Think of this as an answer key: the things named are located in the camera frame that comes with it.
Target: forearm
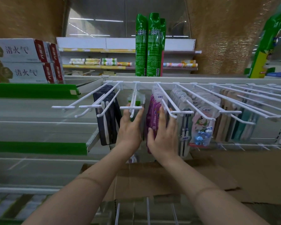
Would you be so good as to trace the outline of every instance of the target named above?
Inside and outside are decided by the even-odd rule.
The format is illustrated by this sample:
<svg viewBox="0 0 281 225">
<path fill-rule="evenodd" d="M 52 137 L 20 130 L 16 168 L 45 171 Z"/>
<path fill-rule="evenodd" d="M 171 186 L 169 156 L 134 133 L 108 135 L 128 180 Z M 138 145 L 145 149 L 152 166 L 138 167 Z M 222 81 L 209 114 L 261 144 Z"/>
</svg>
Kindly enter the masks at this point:
<svg viewBox="0 0 281 225">
<path fill-rule="evenodd" d="M 127 149 L 116 146 L 40 206 L 23 224 L 89 224 L 121 166 Z"/>
<path fill-rule="evenodd" d="M 162 165 L 182 187 L 204 224 L 268 224 L 180 157 L 177 156 Z"/>
</svg>

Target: left hand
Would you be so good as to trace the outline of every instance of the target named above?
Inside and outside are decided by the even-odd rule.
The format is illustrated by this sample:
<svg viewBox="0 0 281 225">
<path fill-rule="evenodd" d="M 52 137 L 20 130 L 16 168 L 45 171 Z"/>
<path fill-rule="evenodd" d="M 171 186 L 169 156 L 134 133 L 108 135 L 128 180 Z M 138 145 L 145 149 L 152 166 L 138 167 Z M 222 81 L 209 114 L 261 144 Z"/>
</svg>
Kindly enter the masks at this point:
<svg viewBox="0 0 281 225">
<path fill-rule="evenodd" d="M 120 146 L 127 150 L 130 156 L 139 148 L 141 144 L 140 123 L 142 120 L 144 108 L 138 111 L 133 122 L 130 121 L 129 110 L 124 110 L 124 115 L 121 118 L 120 129 L 116 139 L 116 146 Z"/>
</svg>

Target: gold foil curtain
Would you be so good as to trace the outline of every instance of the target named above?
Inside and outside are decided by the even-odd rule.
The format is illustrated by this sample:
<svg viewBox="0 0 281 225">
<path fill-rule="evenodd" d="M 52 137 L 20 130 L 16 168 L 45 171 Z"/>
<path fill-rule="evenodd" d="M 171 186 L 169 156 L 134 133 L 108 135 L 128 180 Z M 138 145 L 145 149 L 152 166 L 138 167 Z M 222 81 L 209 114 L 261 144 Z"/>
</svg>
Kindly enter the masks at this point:
<svg viewBox="0 0 281 225">
<path fill-rule="evenodd" d="M 64 0 L 0 0 L 0 38 L 56 43 L 62 35 Z"/>
<path fill-rule="evenodd" d="M 200 74 L 243 74 L 281 0 L 185 0 Z"/>
</svg>

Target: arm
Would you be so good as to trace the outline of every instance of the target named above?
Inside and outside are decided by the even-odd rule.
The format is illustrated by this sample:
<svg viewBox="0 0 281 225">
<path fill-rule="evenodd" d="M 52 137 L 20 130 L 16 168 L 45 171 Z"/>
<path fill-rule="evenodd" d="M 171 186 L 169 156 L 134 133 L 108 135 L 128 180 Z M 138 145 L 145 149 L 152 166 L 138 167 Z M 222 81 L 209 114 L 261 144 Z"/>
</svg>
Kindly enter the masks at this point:
<svg viewBox="0 0 281 225">
<path fill-rule="evenodd" d="M 158 162 L 179 183 L 204 224 L 268 224 L 177 155 L 176 120 L 171 117 L 166 128 L 162 107 L 155 139 L 153 130 L 149 129 L 148 147 Z"/>
<path fill-rule="evenodd" d="M 50 197 L 23 224 L 89 224 L 117 172 L 139 148 L 141 143 L 139 123 L 142 114 L 143 109 L 131 122 L 129 110 L 125 110 L 116 147 Z"/>
</svg>

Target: hand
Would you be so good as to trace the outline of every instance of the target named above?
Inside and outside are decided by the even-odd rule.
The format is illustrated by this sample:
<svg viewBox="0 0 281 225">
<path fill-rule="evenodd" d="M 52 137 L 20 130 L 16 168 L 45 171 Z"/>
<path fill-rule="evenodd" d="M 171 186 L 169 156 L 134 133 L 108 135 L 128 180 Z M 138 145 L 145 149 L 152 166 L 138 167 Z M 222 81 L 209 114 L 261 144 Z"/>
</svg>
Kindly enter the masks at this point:
<svg viewBox="0 0 281 225">
<path fill-rule="evenodd" d="M 144 108 L 138 111 L 133 122 L 130 121 L 129 110 L 124 110 L 124 115 L 121 118 L 116 146 L 120 145 L 122 148 L 127 149 L 130 156 L 135 153 L 141 144 L 140 123 L 143 110 Z"/>
<path fill-rule="evenodd" d="M 178 156 L 177 121 L 170 117 L 166 128 L 165 111 L 159 110 L 157 136 L 154 140 L 153 130 L 149 128 L 148 147 L 157 161 L 163 165 Z"/>
</svg>

